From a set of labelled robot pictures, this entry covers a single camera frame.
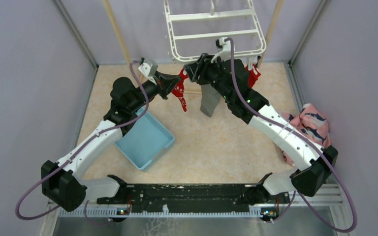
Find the white clip hanger frame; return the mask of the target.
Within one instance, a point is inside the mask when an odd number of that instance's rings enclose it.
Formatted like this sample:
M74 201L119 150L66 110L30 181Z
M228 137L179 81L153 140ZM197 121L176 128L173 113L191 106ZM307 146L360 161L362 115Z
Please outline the white clip hanger frame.
M237 57L258 56L267 49L252 0L165 0L163 7L170 55L176 61L216 53L216 40L222 37L237 42Z

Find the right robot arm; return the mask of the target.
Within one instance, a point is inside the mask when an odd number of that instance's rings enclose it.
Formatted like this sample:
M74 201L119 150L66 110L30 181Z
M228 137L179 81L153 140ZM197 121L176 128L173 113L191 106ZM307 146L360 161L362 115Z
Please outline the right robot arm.
M232 72L230 60L212 62L212 55L202 54L198 61L186 64L184 70L191 82L210 85L234 116L265 134L293 161L294 170L265 178L257 190L262 202L269 203L277 194L293 190L313 197L331 175L338 151L316 128L293 125L249 87L249 73L241 60L236 59L234 66Z

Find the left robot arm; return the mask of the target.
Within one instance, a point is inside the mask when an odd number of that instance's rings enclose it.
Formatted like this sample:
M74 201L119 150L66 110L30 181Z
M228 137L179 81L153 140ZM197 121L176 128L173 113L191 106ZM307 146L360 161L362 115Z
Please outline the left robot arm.
M110 109L93 133L57 162L48 160L42 165L43 195L68 212L77 209L83 202L100 198L123 203L128 197L128 190L121 186L118 177L83 179L83 175L109 146L131 132L140 108L157 95L167 99L180 80L179 75L157 71L154 81L147 80L135 87L130 78L117 78L110 92Z

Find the grey striped sock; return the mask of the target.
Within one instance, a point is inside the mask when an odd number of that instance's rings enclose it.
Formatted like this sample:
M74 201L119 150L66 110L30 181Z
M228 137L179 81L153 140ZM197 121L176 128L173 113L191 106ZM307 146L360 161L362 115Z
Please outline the grey striped sock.
M201 85L200 111L207 117L212 117L218 106L221 95L211 85Z

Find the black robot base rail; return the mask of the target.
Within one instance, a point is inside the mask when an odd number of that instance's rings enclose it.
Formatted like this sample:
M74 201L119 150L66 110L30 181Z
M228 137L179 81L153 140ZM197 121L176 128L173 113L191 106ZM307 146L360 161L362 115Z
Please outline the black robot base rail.
M262 181L253 184L131 184L111 175L120 187L100 205L125 205L134 217L258 217L279 216L287 192L270 195Z

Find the light blue plastic basket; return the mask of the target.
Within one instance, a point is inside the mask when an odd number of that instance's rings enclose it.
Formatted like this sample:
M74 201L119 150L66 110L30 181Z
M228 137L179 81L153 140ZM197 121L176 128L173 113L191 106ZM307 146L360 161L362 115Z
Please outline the light blue plastic basket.
M121 139L117 149L138 170L147 171L175 144L175 136L150 112L146 112Z

